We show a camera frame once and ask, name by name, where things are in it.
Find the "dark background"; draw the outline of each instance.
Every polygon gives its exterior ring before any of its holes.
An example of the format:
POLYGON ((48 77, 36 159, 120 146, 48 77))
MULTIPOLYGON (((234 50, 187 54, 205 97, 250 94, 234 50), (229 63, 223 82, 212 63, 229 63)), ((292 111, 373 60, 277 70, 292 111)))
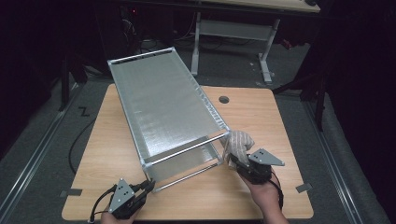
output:
MULTIPOLYGON (((361 169, 389 219, 395 221, 391 210, 396 187, 392 165, 396 159, 395 2, 337 0, 319 4, 322 14, 348 16, 350 20, 341 24, 325 22, 320 27, 315 21, 285 19, 276 42, 287 39, 292 45, 312 44, 296 79, 316 73, 329 50, 339 47, 331 66, 325 69, 326 90, 361 169)), ((141 35, 172 45, 173 31, 183 33, 183 18, 191 17, 190 12, 172 13, 169 8, 143 8, 137 12, 131 18, 136 22, 136 33, 131 34, 128 43, 116 4, 41 0, 13 1, 1 7, 1 158, 29 118, 51 97, 65 55, 77 55, 79 63, 108 73, 106 60, 130 54, 141 35)), ((317 85, 311 81, 298 88, 317 85)))

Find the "white cloth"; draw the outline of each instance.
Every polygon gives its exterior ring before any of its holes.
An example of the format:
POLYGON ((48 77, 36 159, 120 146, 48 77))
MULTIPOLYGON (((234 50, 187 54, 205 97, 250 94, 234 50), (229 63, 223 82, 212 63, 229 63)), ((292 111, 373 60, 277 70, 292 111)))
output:
POLYGON ((230 153, 245 165, 249 165, 247 151, 253 147, 254 141, 248 133, 230 131, 220 142, 224 146, 224 160, 230 167, 235 168, 235 163, 230 160, 230 153))

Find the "gray carpet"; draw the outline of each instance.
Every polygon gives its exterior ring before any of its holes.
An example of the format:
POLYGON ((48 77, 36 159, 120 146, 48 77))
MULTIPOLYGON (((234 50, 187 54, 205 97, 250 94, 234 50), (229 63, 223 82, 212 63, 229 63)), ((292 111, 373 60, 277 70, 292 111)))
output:
MULTIPOLYGON (((182 60, 190 67, 191 46, 176 45, 176 48, 182 60)), ((286 50, 282 46, 274 45, 268 58, 269 68, 275 73, 274 84, 270 86, 263 83, 255 54, 230 53, 221 48, 204 49, 201 51, 200 74, 196 79, 201 85, 273 89, 293 79, 308 49, 309 46, 302 46, 286 50)), ((61 213, 65 202, 62 192, 70 188, 74 177, 68 164, 68 154, 77 139, 71 156, 72 165, 77 169, 92 126, 89 126, 80 138, 78 135, 96 118, 106 88, 110 83, 112 80, 108 77, 90 76, 89 81, 80 87, 80 94, 64 115, 46 156, 13 209, 7 223, 86 223, 86 220, 68 222, 62 219, 61 213)), ((306 220, 290 220, 290 223, 350 223, 323 159, 316 127, 312 125, 304 104, 300 102, 295 91, 286 91, 277 95, 276 102, 304 182, 313 186, 308 191, 308 195, 314 208, 314 216, 306 220)), ((40 139, 57 116, 59 106, 60 84, 58 83, 53 89, 51 99, 31 117, 29 125, 18 141, 0 162, 2 183, 0 202, 3 202, 11 191, 40 139)), ((359 208, 362 221, 364 223, 389 223, 350 152, 328 99, 326 99, 323 127, 329 146, 359 208)))

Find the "hand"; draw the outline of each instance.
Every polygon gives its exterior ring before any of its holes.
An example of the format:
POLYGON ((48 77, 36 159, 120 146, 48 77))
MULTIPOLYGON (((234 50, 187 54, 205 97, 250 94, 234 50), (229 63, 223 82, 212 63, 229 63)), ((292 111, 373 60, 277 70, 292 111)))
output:
POLYGON ((101 223, 102 224, 132 224, 140 209, 137 210, 133 215, 129 217, 129 219, 116 219, 111 213, 104 212, 101 215, 101 223))
MULTIPOLYGON (((262 210, 266 224, 289 223, 280 210, 279 195, 274 185, 269 182, 262 185, 253 185, 244 177, 241 176, 241 178, 249 188, 254 203, 262 210)), ((279 186, 279 181, 274 174, 272 174, 271 180, 279 186)))

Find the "round hole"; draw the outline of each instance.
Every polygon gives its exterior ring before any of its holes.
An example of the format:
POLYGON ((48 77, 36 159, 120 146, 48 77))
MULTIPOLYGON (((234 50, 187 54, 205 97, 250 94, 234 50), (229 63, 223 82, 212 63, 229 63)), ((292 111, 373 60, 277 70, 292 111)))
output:
POLYGON ((219 101, 220 101, 222 104, 228 104, 228 103, 230 102, 230 98, 228 98, 227 96, 220 96, 220 97, 219 97, 219 101))

